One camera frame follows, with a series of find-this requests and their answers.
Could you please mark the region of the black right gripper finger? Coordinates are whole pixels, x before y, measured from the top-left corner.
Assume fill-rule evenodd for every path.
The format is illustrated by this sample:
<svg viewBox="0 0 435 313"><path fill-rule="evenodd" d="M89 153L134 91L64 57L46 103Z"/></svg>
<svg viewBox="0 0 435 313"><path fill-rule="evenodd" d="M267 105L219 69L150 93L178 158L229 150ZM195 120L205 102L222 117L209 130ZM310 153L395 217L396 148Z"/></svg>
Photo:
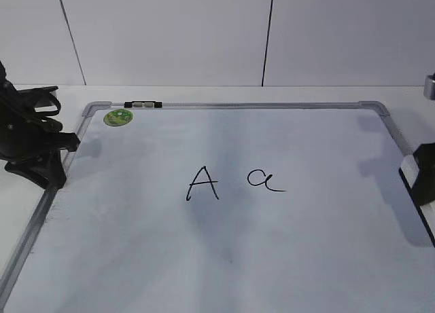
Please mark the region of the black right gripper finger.
<svg viewBox="0 0 435 313"><path fill-rule="evenodd" d="M434 143L421 144L413 157L419 170L411 195L417 206L424 206L434 201Z"/></svg>

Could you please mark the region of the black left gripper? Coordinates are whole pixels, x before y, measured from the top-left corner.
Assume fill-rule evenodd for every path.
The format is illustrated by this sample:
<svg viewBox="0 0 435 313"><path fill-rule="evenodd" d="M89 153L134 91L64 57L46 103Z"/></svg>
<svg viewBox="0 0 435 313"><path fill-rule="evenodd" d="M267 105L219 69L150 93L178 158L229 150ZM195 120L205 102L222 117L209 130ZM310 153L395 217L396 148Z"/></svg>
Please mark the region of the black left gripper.
<svg viewBox="0 0 435 313"><path fill-rule="evenodd" d="M37 111L56 107L36 108ZM66 174L60 150L76 151L80 140L52 117L36 117L23 107L18 90L1 66L1 159L9 161L5 170L23 177L42 189L63 188ZM26 164L13 164L36 158L31 170Z"/></svg>

